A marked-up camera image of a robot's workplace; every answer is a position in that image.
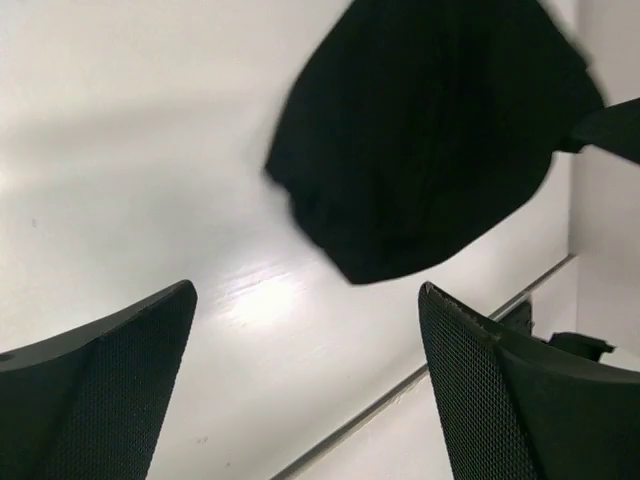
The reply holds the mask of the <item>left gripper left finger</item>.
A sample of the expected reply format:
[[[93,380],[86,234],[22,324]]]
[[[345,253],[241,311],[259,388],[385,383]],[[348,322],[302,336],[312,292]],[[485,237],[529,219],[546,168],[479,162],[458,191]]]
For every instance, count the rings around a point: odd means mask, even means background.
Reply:
[[[2,353],[2,478],[145,478],[196,304],[183,280]]]

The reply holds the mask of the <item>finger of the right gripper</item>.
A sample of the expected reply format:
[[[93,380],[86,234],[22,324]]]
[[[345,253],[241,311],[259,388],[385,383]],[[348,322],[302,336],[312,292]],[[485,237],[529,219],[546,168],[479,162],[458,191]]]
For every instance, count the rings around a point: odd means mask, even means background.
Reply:
[[[638,164],[639,131],[639,99],[635,98],[589,115],[571,131],[569,138],[581,147],[598,147]]]

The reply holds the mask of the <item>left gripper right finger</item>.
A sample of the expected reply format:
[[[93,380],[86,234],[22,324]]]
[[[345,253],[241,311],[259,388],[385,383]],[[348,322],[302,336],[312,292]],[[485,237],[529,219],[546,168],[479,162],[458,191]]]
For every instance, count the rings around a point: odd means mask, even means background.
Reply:
[[[638,372],[515,331],[431,283],[418,305],[454,478],[638,478]]]

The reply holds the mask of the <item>black skirt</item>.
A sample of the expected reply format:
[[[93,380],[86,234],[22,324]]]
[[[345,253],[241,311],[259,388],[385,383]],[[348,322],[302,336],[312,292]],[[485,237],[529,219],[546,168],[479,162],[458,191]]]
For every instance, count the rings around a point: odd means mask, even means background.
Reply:
[[[604,105],[536,1],[355,1],[296,79],[265,170],[352,284],[458,253]]]

